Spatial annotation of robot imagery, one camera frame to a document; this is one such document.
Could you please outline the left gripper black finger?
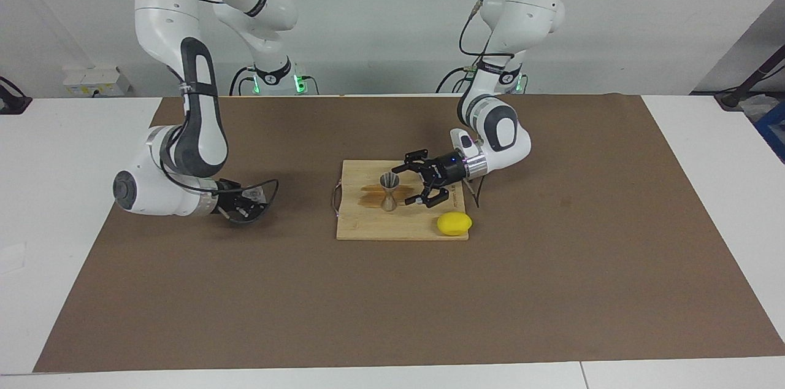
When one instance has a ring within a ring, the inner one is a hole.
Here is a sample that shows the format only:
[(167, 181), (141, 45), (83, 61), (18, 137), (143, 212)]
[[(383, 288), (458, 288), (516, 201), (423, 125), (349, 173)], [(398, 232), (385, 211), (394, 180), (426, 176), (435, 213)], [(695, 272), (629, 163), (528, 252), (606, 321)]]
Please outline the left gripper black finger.
[(424, 185), (420, 194), (405, 199), (405, 205), (422, 204), (427, 208), (432, 208), (446, 201), (449, 195), (448, 188), (444, 185)]
[(429, 151), (425, 148), (414, 152), (407, 152), (404, 156), (403, 163), (392, 168), (392, 173), (400, 174), (404, 171), (412, 171), (418, 174), (426, 172), (432, 173), (434, 168), (432, 167), (432, 161), (428, 159), (428, 156)]

